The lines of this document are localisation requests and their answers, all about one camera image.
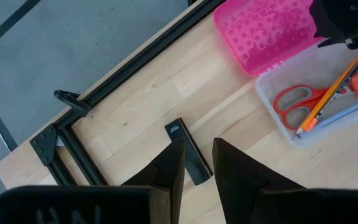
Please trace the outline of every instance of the black metal frame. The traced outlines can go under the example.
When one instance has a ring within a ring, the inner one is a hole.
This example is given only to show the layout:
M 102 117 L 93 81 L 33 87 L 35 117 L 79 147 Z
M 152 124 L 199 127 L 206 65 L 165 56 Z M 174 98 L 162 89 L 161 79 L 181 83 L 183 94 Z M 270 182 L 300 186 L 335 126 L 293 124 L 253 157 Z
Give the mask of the black metal frame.
M 63 141 L 89 184 L 108 184 L 71 126 L 224 1 L 205 0 L 199 3 L 82 100 L 77 100 L 78 95 L 75 95 L 75 93 L 63 92 L 64 94 L 62 95 L 58 94 L 58 98 L 65 103 L 69 102 L 72 108 L 30 141 L 34 151 L 42 163 L 48 167 L 57 184 L 76 185 L 70 172 L 56 152 L 57 136 Z

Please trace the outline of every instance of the wooden table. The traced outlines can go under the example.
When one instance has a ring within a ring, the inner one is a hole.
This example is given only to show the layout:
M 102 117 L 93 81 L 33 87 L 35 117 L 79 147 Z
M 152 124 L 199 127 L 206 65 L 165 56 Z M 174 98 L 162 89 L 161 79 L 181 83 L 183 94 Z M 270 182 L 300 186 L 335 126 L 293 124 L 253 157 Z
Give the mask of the wooden table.
M 182 117 L 211 167 L 212 142 L 220 137 L 305 187 L 358 189 L 358 123 L 308 149 L 291 147 L 257 96 L 254 81 L 240 70 L 209 15 L 73 129 L 110 185 L 122 184 L 160 153 L 170 143 L 164 126 Z M 59 153 L 75 180 L 87 184 L 69 153 Z M 28 141 L 0 162 L 0 178 L 7 189 L 55 184 Z M 214 178 L 195 187 L 186 174 L 180 222 L 224 223 Z

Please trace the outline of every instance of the pink plastic container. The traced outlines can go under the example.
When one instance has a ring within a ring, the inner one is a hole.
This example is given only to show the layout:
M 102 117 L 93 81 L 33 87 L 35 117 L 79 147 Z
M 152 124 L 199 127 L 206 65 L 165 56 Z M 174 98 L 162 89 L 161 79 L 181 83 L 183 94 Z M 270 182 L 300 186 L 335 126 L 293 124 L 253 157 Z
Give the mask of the pink plastic container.
M 214 23 L 242 69 L 257 76 L 317 43 L 312 1 L 228 0 Z

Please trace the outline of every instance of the black metal bracket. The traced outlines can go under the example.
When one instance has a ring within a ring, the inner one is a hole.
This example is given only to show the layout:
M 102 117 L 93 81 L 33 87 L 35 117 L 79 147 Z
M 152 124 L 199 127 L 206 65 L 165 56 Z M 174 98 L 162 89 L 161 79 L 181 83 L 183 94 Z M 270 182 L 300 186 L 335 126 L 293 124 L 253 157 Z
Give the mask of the black metal bracket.
M 84 101 L 77 100 L 80 94 L 71 93 L 63 90 L 56 90 L 54 93 L 55 97 L 63 103 L 71 106 L 73 110 L 80 114 L 82 117 L 85 117 L 88 112 L 91 110 L 91 106 L 86 104 Z
M 214 175 L 181 118 L 167 124 L 165 130 L 171 141 L 180 138 L 184 139 L 186 150 L 185 167 L 195 185 L 206 182 Z
M 82 100 L 77 100 L 78 94 L 57 90 L 55 96 L 71 106 L 71 109 L 62 115 L 56 122 L 45 128 L 31 140 L 31 146 L 48 167 L 59 185 L 74 185 L 75 181 L 56 153 L 57 136 L 74 158 L 77 166 L 84 173 L 91 185 L 105 185 L 106 180 L 86 152 L 81 141 L 77 138 L 71 126 L 80 118 L 102 102 L 110 93 L 117 90 L 130 77 L 135 75 L 143 66 L 149 63 L 159 53 L 170 46 L 174 41 L 190 30 L 200 20 L 204 19 L 225 0 L 205 0 L 195 6 L 190 12 L 179 19 L 148 46 L 132 57 L 127 63 L 115 71 L 109 78 L 87 94 Z

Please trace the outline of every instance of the floor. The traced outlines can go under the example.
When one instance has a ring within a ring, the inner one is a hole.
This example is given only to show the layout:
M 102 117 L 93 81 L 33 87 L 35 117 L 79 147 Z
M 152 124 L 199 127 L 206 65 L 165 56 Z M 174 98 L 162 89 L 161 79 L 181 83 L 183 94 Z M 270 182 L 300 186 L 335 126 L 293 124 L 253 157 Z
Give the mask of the floor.
M 0 0 L 0 24 L 23 2 Z M 15 142 L 64 107 L 54 90 L 85 91 L 186 8 L 186 0 L 40 1 L 0 38 L 0 117 Z M 0 138 L 0 160 L 7 153 Z

